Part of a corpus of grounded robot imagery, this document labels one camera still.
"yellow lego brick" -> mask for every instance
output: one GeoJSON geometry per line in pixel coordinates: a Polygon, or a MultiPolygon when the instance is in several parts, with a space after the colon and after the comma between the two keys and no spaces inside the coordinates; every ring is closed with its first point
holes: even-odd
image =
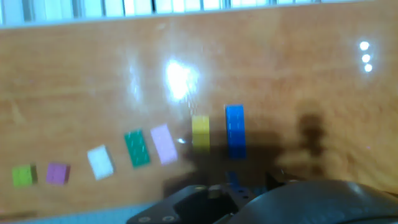
{"type": "Polygon", "coordinates": [[[210,149],[210,135],[209,134],[193,134],[192,144],[195,149],[209,150],[210,149]]]}
{"type": "Polygon", "coordinates": [[[209,117],[208,116],[192,116],[192,133],[209,133],[209,117]]]}
{"type": "Polygon", "coordinates": [[[208,116],[192,116],[192,144],[196,149],[210,149],[208,116]]]}

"screw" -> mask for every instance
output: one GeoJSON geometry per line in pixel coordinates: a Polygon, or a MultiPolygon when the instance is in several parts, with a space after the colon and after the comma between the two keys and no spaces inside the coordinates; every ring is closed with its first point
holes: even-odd
{"type": "Polygon", "coordinates": [[[174,221],[174,217],[173,216],[167,216],[167,217],[163,217],[162,219],[163,222],[171,222],[174,221]]]}
{"type": "Polygon", "coordinates": [[[203,189],[205,189],[205,187],[203,187],[203,186],[195,187],[195,190],[203,190],[203,189]]]}
{"type": "Polygon", "coordinates": [[[150,218],[149,217],[141,217],[141,218],[138,219],[138,221],[141,222],[141,223],[145,223],[145,222],[149,222],[150,218]]]}

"lego brick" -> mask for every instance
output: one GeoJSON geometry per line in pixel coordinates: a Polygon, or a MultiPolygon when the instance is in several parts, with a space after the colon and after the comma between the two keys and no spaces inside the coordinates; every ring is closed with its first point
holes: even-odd
{"type": "Polygon", "coordinates": [[[229,157],[232,159],[245,159],[246,135],[243,105],[228,105],[225,108],[225,113],[229,157]]]}
{"type": "Polygon", "coordinates": [[[208,116],[192,116],[192,144],[194,148],[210,149],[210,124],[208,116]]]}
{"type": "Polygon", "coordinates": [[[167,165],[176,161],[178,159],[178,154],[172,136],[167,128],[167,124],[153,128],[150,133],[162,165],[167,165]]]}
{"type": "Polygon", "coordinates": [[[24,165],[12,168],[12,181],[15,187],[25,187],[37,182],[35,165],[24,165]]]}
{"type": "Polygon", "coordinates": [[[133,167],[136,168],[150,163],[150,157],[141,130],[126,133],[124,140],[133,167]]]}
{"type": "Polygon", "coordinates": [[[46,181],[49,184],[64,185],[69,180],[70,166],[60,163],[49,163],[46,181]]]}
{"type": "Polygon", "coordinates": [[[111,158],[104,145],[88,151],[87,157],[96,180],[113,175],[114,169],[111,158]]]}

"teal lego brick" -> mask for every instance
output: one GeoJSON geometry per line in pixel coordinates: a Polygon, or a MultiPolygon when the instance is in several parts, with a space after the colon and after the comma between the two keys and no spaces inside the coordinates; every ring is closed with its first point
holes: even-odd
{"type": "Polygon", "coordinates": [[[150,157],[141,130],[126,133],[124,140],[134,168],[150,163],[150,157]]]}

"stacked blue bricks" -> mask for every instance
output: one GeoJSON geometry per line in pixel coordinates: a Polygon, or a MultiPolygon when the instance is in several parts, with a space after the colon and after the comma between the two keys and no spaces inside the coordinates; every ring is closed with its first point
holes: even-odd
{"type": "Polygon", "coordinates": [[[229,158],[246,158],[243,105],[228,105],[225,108],[229,158]]]}

